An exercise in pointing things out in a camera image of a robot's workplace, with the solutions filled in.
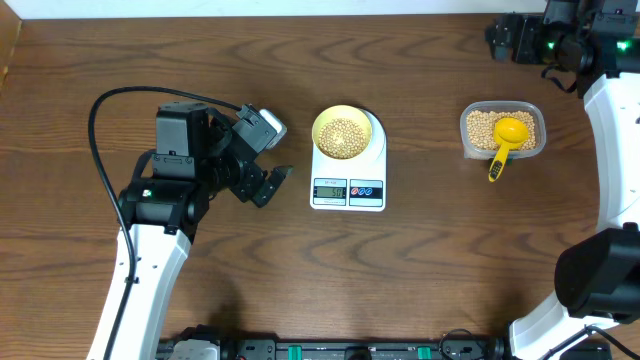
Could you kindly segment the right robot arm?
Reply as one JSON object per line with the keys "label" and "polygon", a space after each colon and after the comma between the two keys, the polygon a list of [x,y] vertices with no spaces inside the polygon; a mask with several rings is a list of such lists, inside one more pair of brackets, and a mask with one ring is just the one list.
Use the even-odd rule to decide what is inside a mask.
{"label": "right robot arm", "polygon": [[596,232],[565,250],[554,290],[505,339],[490,359],[594,358],[577,351],[598,334],[629,358],[636,353],[609,329],[639,318],[639,15],[634,1],[549,1],[540,15],[505,13],[485,30],[495,60],[541,65],[574,74],[576,93],[593,131],[599,214]]}

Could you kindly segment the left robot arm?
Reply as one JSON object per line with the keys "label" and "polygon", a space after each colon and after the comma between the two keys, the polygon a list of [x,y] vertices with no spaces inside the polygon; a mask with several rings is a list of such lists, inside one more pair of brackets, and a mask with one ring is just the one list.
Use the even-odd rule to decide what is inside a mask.
{"label": "left robot arm", "polygon": [[156,114],[156,146],[140,156],[115,199],[121,228],[91,359],[155,357],[171,293],[211,200],[230,190],[265,206],[290,174],[256,159],[286,134],[270,111],[242,106],[234,118],[203,103],[173,102]]}

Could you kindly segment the yellow measuring scoop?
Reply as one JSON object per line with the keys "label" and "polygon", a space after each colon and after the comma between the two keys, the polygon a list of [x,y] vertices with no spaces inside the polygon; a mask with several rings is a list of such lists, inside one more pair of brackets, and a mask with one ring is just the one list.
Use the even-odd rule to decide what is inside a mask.
{"label": "yellow measuring scoop", "polygon": [[529,138],[529,130],[520,120],[512,117],[500,119],[494,128],[494,141],[498,150],[489,168],[488,179],[495,182],[499,179],[509,152],[520,148]]}

